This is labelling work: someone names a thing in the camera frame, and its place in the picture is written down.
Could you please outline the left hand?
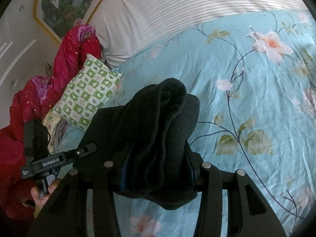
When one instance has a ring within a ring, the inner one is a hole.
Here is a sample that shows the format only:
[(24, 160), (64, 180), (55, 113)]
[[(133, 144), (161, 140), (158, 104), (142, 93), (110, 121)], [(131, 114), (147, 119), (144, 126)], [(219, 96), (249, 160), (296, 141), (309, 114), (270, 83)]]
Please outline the left hand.
[(31, 196), (34, 200), (36, 209), (41, 210), (43, 208), (43, 206), (46, 204), (47, 200), (51, 197), (51, 194), (55, 191), (61, 181), (62, 179), (60, 178), (57, 178), (55, 181), (53, 181), (48, 187), (48, 193), (42, 197), (40, 196), (40, 191), (36, 186), (31, 189)]

